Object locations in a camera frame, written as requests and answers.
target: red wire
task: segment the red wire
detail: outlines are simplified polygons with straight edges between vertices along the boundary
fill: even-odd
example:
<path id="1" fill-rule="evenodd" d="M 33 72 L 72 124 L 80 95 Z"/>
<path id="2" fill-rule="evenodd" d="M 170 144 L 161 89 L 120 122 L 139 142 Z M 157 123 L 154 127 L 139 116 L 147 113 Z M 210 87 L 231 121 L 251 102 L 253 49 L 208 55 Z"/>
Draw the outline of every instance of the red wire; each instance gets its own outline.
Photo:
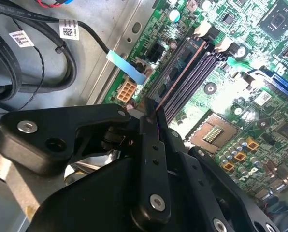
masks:
<path id="1" fill-rule="evenodd" d="M 45 6 L 42 2 L 41 2 L 41 0 L 37 0 L 38 1 L 38 3 L 42 6 L 42 7 L 44 7 L 44 8 L 48 8 L 48 6 Z M 53 4 L 53 5 L 49 5 L 50 7 L 59 7 L 59 6 L 61 6 L 61 4 L 59 3 L 59 4 Z"/>

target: motherboard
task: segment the motherboard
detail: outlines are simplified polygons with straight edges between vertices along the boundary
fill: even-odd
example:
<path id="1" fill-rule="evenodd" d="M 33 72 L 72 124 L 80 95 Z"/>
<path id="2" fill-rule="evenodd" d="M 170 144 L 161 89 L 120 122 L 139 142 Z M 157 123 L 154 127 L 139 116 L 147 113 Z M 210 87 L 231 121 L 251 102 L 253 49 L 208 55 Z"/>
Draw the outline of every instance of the motherboard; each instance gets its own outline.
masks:
<path id="1" fill-rule="evenodd" d="M 163 107 L 250 196 L 288 190 L 288 0 L 159 0 L 104 103 Z"/>

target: barcode label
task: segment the barcode label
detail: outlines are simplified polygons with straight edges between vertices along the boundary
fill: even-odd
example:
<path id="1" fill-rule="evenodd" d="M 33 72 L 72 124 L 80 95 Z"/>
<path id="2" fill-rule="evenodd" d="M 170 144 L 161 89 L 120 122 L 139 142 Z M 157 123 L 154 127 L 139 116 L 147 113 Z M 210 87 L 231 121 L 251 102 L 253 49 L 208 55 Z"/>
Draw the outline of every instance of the barcode label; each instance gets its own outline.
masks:
<path id="1" fill-rule="evenodd" d="M 28 35 L 23 31 L 16 31 L 9 34 L 19 47 L 33 47 L 34 44 Z"/>
<path id="2" fill-rule="evenodd" d="M 59 33 L 62 39 L 80 40 L 78 23 L 76 20 L 59 20 Z"/>
<path id="3" fill-rule="evenodd" d="M 262 91 L 261 94 L 254 100 L 254 102 L 259 106 L 263 106 L 271 97 L 272 96 L 266 91 Z"/>

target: orange capacitor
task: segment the orange capacitor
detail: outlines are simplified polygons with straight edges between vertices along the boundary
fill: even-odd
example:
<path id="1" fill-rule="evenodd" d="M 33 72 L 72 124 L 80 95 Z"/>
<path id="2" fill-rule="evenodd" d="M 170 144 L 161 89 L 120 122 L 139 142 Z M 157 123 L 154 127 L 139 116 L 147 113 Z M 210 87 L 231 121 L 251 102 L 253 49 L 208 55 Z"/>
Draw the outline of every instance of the orange capacitor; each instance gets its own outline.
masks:
<path id="1" fill-rule="evenodd" d="M 277 171 L 277 165 L 272 161 L 272 160 L 269 160 L 267 162 L 268 166 L 269 166 L 269 169 L 272 171 L 272 172 L 276 172 Z"/>

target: black memory slot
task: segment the black memory slot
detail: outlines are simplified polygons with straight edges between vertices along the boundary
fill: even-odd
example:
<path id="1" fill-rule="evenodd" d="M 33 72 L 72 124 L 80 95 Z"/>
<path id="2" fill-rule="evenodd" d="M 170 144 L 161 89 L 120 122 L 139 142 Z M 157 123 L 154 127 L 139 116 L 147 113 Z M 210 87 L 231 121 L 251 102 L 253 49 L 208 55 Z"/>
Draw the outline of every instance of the black memory slot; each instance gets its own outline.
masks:
<path id="1" fill-rule="evenodd" d="M 179 59 L 180 55 L 184 52 L 185 48 L 188 45 L 188 39 L 184 39 L 181 45 L 176 49 L 176 51 L 173 54 L 173 57 L 171 60 L 168 62 L 166 67 L 163 69 L 162 73 L 159 75 L 158 80 L 155 81 L 150 88 L 147 96 L 152 98 L 154 93 L 158 91 L 158 89 L 162 86 L 164 79 L 169 75 L 171 70 L 174 68 L 175 63 Z"/>
<path id="2" fill-rule="evenodd" d="M 187 104 L 205 79 L 211 74 L 224 56 L 214 52 L 210 55 L 205 54 L 197 64 L 194 71 L 188 76 L 184 83 L 175 91 L 171 101 L 165 106 L 165 113 L 168 121 L 173 120 L 177 113 Z"/>

